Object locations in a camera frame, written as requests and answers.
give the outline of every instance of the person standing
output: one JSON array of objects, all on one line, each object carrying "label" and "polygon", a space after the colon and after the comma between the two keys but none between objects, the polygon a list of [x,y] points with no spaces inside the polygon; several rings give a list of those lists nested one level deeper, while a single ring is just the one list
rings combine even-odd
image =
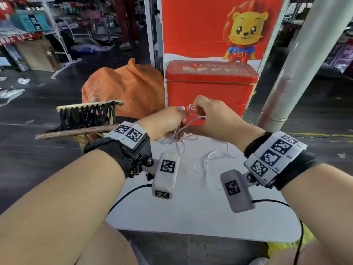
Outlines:
[{"label": "person standing", "polygon": [[129,22],[131,36],[135,46],[139,46],[140,33],[138,32],[135,19],[135,1],[134,0],[114,0],[115,12],[117,13],[117,20],[119,21],[122,44],[119,46],[121,50],[131,49],[129,41],[129,29],[127,27],[127,21]]}]

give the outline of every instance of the fire extinguisher box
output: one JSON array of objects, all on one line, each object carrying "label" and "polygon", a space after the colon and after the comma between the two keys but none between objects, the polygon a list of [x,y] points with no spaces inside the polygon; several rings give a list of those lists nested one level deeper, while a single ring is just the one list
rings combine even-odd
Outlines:
[{"label": "fire extinguisher box", "polygon": [[[259,75],[247,63],[214,61],[169,62],[165,72],[168,106],[190,112],[185,123],[197,115],[192,103],[198,95],[224,101],[238,115],[242,115]],[[202,124],[201,120],[192,125]]]}]

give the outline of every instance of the orange cloth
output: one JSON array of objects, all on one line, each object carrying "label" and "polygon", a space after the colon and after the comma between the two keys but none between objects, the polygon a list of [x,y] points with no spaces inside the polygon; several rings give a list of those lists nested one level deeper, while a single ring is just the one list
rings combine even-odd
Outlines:
[{"label": "orange cloth", "polygon": [[141,119],[165,108],[164,79],[151,65],[140,65],[135,59],[113,70],[100,68],[82,87],[82,102],[123,100],[116,106],[117,116]]}]

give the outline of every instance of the tabletop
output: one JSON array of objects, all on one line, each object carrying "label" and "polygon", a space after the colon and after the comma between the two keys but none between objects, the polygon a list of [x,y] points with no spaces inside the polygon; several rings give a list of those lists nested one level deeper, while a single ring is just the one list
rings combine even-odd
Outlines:
[{"label": "tabletop", "polygon": [[[300,237],[300,225],[295,213],[284,205],[260,202],[250,211],[234,214],[221,187],[220,174],[231,169],[247,172],[245,157],[231,144],[229,153],[235,157],[217,158],[208,164],[212,177],[200,170],[211,151],[227,151],[227,144],[199,136],[185,141],[185,152],[180,164],[174,195],[171,200],[152,196],[150,187],[141,188],[121,201],[108,215],[107,222],[122,230],[144,232],[172,232],[205,236],[229,237],[256,241],[293,242]],[[177,152],[175,144],[152,143],[153,158],[165,151]],[[130,190],[148,182],[145,173],[128,178],[118,199]],[[285,202],[276,189],[250,187],[253,199],[274,199]]]}]

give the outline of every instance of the yellow line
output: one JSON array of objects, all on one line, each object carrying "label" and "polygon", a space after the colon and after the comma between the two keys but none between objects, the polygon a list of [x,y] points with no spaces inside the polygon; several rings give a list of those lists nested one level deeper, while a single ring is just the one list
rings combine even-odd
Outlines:
[{"label": "yellow line", "polygon": [[353,137],[353,135],[341,135],[341,134],[333,134],[332,137]]},{"label": "yellow line", "polygon": [[307,136],[330,136],[330,135],[327,135],[327,134],[316,134],[316,133],[289,133],[289,134],[294,134],[294,135],[307,135]]}]

